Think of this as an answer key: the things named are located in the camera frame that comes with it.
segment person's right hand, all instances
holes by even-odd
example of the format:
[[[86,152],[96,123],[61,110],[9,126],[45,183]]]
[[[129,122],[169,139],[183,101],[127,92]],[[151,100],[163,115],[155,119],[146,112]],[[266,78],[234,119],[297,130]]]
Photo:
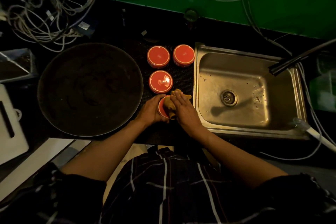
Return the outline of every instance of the person's right hand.
[[[175,95],[170,99],[176,107],[177,121],[190,137],[196,138],[199,130],[204,129],[197,111],[182,91],[175,90]]]

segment hand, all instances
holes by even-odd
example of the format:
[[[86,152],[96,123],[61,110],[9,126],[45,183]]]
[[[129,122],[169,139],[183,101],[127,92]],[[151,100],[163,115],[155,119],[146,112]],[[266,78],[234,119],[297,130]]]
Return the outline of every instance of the hand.
[[[158,105],[160,100],[166,96],[165,94],[157,95],[152,99],[148,100],[141,108],[138,116],[135,118],[136,121],[142,122],[145,127],[148,127],[158,121],[164,121],[169,123],[169,119],[162,117],[158,113]]]
[[[170,99],[176,107],[177,121],[190,137],[196,138],[199,131],[205,129],[205,127],[202,125],[196,109],[183,92],[175,90],[175,95],[176,97],[171,95]]]

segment plaid shirt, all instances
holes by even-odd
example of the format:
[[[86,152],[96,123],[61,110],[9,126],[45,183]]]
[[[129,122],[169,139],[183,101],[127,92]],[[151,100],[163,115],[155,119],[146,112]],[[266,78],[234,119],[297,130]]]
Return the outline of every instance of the plaid shirt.
[[[335,223],[336,200],[306,174],[254,190],[167,148],[130,160],[102,205],[106,183],[64,175],[0,206],[0,223]]]

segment countertop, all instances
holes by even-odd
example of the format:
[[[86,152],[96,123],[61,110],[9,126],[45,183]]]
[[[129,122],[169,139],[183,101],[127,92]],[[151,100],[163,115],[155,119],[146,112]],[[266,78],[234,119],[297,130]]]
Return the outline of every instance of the countertop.
[[[212,47],[279,57],[288,56],[281,48],[263,39],[250,26],[200,18],[195,24],[195,29],[190,31],[186,26],[183,13],[109,0],[98,0],[89,13],[89,16],[98,23],[94,35],[91,38],[80,38],[76,40],[73,45],[89,42],[107,43],[128,52],[140,66],[143,75],[145,90],[140,107],[147,99],[154,96],[148,88],[148,78],[154,70],[151,69],[148,64],[146,64],[146,68],[144,65],[146,63],[144,57],[151,46],[162,45],[172,51],[172,49],[179,44],[188,44],[194,47],[195,42],[200,42]],[[5,51],[15,48],[31,49],[36,56],[36,65],[39,74],[43,72],[46,65],[57,55],[55,52],[48,51],[38,44],[31,44],[18,39],[5,22],[1,22],[0,25],[3,32],[3,36],[0,37],[0,50]],[[147,34],[142,36],[141,33],[145,30]],[[263,30],[263,34],[269,39],[277,39],[285,35],[285,33],[270,30]],[[294,54],[300,54],[305,50],[323,43],[324,40],[298,35],[286,35],[279,39],[278,42],[291,50]],[[306,73],[308,81],[314,77],[315,59],[316,57],[312,56],[304,60],[305,69],[309,71],[309,73]],[[166,69],[170,73],[176,72],[181,74],[181,77],[174,81],[174,88],[178,87],[181,90],[185,90],[187,94],[193,94],[193,66],[186,69],[177,68],[171,60]],[[0,181],[49,137],[80,139],[79,137],[74,137],[59,131],[44,118],[37,102],[38,79],[39,78],[34,78],[5,84],[13,106],[20,109],[23,113],[20,124],[27,138],[30,150],[26,154],[0,166]],[[136,116],[140,107],[131,119]],[[325,130],[331,137],[334,137],[336,133],[328,120],[335,120],[336,114],[323,111],[318,111],[317,114]],[[86,139],[104,140],[116,131],[99,137]],[[263,156],[259,154],[259,151],[263,151],[281,158],[299,158],[307,156],[317,146],[317,140],[259,139],[223,134],[220,136],[224,140],[259,156]],[[169,125],[155,124],[143,132],[139,138],[137,138],[136,142],[162,145],[176,145],[182,142],[187,144],[195,143],[187,137],[186,133],[176,122],[172,122]],[[336,166],[334,160],[334,153],[322,146],[315,156],[305,161],[296,162],[296,164],[302,163],[333,168]]]

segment person's left hand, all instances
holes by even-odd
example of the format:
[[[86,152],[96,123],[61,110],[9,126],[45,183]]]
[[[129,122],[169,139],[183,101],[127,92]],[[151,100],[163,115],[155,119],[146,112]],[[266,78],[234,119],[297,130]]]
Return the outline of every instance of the person's left hand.
[[[164,121],[169,123],[169,119],[162,117],[158,113],[158,105],[160,100],[166,96],[165,94],[160,94],[152,99],[148,100],[141,108],[138,116],[135,118],[136,121],[142,122],[146,127],[158,122]]]

